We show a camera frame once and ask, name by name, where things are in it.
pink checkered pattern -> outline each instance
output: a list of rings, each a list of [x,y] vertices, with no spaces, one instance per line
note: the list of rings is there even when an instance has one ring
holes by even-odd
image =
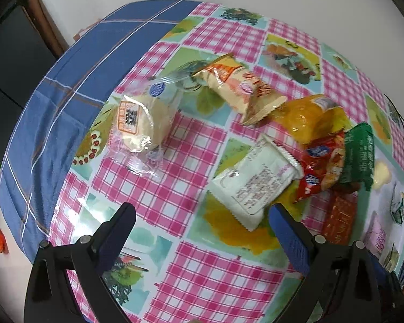
[[[156,42],[135,64],[125,76],[115,91],[122,93],[133,81],[142,81],[150,76],[156,75],[180,47],[178,44],[165,41]]]
[[[373,84],[373,82],[358,69],[359,82],[362,89],[371,96],[382,110],[386,111],[386,103],[382,92]]]
[[[243,126],[240,124],[241,117],[241,114],[236,114],[236,116],[233,118],[230,127],[231,132],[238,136],[252,139],[253,141],[257,140],[259,135],[263,132],[263,122],[260,122],[254,126]]]
[[[182,236],[208,183],[226,132],[215,126],[175,116],[175,129],[165,143],[160,182],[138,177],[111,158],[105,158],[92,186],[112,202],[132,202],[149,224]]]
[[[202,2],[201,4],[197,5],[196,8],[190,14],[191,15],[209,17],[220,6],[221,5],[217,4],[217,3]]]
[[[356,123],[367,121],[367,106],[361,87],[325,60],[322,60],[322,74],[325,95],[341,105]]]
[[[79,308],[85,317],[90,319],[93,323],[97,323],[98,320],[96,316],[93,313],[93,310],[91,310],[91,307],[87,301],[87,298],[85,297],[85,294],[81,288],[81,285],[79,284],[78,276],[76,275],[76,272],[74,271],[68,271],[68,276],[69,276],[69,281],[73,290],[73,293],[75,294],[76,302],[79,305]],[[127,312],[125,309],[123,309],[125,314],[129,317],[130,321],[132,323],[140,323],[141,319],[138,316],[135,316],[134,314]]]
[[[269,83],[278,92],[285,95],[289,101],[305,96],[311,96],[313,94],[310,90],[298,85],[293,80],[281,76],[274,71],[263,68],[262,66],[255,65],[253,67],[253,72],[263,81]]]
[[[272,137],[274,142],[284,147],[297,160],[302,156],[303,150],[287,130],[275,121],[269,121],[264,127],[263,132]]]
[[[392,134],[392,155],[404,170],[404,132],[389,119]]]
[[[283,273],[180,243],[144,319],[150,323],[256,322]]]
[[[232,52],[246,62],[256,62],[265,40],[265,31],[225,19],[209,17],[190,32],[183,45],[214,53]]]
[[[69,244],[74,230],[74,226],[69,220],[69,211],[73,210],[79,214],[81,203],[78,198],[85,199],[87,193],[88,185],[69,171],[58,196],[51,220],[49,239],[54,246]]]
[[[272,19],[268,27],[268,33],[277,34],[278,36],[292,41],[299,46],[305,47],[320,56],[320,47],[317,39],[290,26],[289,24],[283,23],[277,19]]]
[[[330,197],[330,191],[325,191],[310,197],[310,206],[306,215],[302,218],[302,223],[313,234],[319,234],[322,231]]]

yellow plastic bag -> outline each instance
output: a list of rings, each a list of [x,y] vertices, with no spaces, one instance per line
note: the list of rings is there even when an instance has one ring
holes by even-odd
[[[270,119],[302,144],[351,128],[343,108],[323,94],[286,102],[270,114]]]

blue gripper pad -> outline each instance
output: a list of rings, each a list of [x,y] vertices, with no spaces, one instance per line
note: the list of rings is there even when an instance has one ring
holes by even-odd
[[[103,272],[109,271],[112,268],[117,257],[120,255],[127,237],[136,222],[135,207],[130,203],[123,203],[109,222],[113,224],[113,228],[100,246],[99,262],[96,266],[96,272],[100,276]]]
[[[304,242],[295,233],[289,221],[280,213],[278,204],[274,204],[268,213],[269,225],[293,268],[306,276],[310,272],[310,257]]]

dark cabinet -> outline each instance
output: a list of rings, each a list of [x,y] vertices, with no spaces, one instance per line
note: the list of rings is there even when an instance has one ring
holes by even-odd
[[[55,57],[17,6],[0,24],[0,161],[31,93]]]

white sachet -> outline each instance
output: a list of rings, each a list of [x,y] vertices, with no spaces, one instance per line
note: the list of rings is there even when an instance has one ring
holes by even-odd
[[[251,232],[262,221],[264,207],[303,175],[288,151],[261,134],[247,155],[217,175],[208,190]]]

